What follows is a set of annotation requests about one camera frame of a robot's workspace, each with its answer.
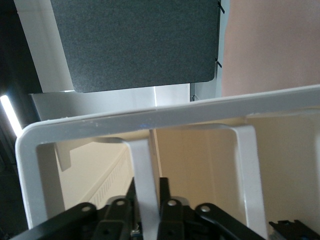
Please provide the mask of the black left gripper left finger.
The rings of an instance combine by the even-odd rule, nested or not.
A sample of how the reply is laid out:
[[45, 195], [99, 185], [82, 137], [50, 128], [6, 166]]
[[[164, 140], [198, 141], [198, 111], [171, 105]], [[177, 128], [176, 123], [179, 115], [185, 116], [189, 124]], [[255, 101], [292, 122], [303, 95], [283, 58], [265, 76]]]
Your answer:
[[135, 180], [132, 179], [125, 196], [115, 197], [106, 206], [96, 226], [97, 240], [141, 240], [142, 224]]

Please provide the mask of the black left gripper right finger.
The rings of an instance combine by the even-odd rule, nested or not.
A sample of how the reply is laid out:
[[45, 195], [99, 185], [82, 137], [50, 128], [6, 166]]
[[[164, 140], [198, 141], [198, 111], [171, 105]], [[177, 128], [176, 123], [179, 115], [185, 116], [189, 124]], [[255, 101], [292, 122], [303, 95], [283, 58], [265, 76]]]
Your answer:
[[158, 225], [158, 240], [189, 240], [185, 221], [185, 207], [189, 201], [182, 196], [172, 196], [169, 179], [161, 177], [160, 182], [160, 223]]

